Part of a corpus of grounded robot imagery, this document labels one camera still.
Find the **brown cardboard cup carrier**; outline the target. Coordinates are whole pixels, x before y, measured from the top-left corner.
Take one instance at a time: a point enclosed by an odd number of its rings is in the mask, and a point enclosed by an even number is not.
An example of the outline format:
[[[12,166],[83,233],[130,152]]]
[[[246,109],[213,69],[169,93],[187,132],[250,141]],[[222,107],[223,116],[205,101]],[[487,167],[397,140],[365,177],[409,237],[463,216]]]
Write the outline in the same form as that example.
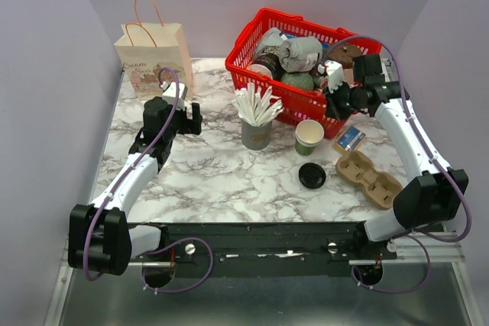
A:
[[[403,186],[389,173],[378,171],[373,161],[357,150],[343,154],[336,162],[337,174],[346,182],[361,188],[365,198],[382,210],[393,207]]]

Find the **green paper coffee cup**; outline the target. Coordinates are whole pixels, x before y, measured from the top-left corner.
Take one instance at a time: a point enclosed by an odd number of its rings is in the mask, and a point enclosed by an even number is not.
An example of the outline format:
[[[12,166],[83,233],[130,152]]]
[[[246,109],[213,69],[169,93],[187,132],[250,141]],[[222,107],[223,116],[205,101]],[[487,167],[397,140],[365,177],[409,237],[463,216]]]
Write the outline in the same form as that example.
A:
[[[323,126],[315,120],[301,121],[295,130],[295,150],[301,156],[309,156],[324,138]]]

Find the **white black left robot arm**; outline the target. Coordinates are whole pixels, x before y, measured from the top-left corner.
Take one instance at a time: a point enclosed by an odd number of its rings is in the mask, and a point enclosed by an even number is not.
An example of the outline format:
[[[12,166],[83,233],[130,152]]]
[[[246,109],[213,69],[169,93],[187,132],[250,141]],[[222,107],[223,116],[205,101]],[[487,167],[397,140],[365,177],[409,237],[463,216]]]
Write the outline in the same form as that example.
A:
[[[155,97],[144,104],[143,126],[123,168],[98,197],[70,212],[68,263],[90,281],[103,274],[120,276],[131,259],[146,254],[153,261],[169,252],[160,224],[129,224],[127,216],[147,184],[166,163],[178,134],[202,132],[200,106],[188,114],[181,102]]]

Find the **black plastic cup lid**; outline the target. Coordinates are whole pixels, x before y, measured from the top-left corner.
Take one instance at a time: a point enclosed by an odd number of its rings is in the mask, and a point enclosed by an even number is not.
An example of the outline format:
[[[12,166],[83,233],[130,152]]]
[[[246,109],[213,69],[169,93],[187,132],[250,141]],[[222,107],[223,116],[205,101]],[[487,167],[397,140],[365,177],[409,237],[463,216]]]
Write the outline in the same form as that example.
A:
[[[300,183],[308,189],[319,189],[326,181],[325,170],[316,163],[305,163],[299,168]]]

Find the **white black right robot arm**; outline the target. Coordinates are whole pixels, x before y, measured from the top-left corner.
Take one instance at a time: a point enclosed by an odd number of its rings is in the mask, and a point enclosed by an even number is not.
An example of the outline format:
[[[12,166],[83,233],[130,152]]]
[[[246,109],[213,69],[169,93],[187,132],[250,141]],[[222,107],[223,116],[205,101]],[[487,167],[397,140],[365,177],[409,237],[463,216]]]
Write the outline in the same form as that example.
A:
[[[325,89],[325,115],[344,121],[355,112],[376,118],[393,142],[404,165],[407,186],[386,213],[367,220],[363,232],[351,240],[353,253],[371,257],[384,241],[429,225],[452,220],[465,208],[468,176],[453,169],[417,120],[408,94],[398,81],[388,82],[381,58],[368,54],[353,59],[356,86],[335,83]]]

